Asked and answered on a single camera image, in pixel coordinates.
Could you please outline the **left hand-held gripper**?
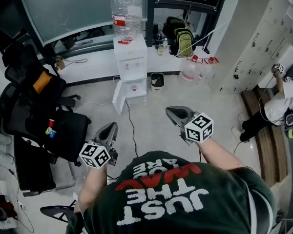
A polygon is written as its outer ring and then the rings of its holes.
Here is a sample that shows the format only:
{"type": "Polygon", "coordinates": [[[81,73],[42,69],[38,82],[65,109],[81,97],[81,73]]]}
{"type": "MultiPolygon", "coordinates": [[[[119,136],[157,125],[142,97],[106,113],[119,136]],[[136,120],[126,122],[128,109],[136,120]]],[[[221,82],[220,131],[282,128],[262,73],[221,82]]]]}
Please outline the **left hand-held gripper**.
{"type": "Polygon", "coordinates": [[[83,145],[79,157],[90,168],[102,168],[106,164],[115,166],[118,153],[113,147],[118,134],[116,122],[109,123],[100,128],[94,140],[83,145]]]}

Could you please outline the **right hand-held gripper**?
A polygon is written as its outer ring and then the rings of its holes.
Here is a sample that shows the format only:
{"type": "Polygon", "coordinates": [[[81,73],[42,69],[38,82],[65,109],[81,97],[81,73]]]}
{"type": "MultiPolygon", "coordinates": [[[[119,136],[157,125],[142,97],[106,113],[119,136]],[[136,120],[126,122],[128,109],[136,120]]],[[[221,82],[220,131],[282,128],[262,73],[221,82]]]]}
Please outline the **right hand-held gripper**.
{"type": "Polygon", "coordinates": [[[213,134],[214,120],[205,113],[199,113],[186,106],[169,106],[166,115],[170,121],[180,127],[180,137],[187,145],[203,143],[213,134]],[[186,114],[193,114],[186,120],[186,114]]]}

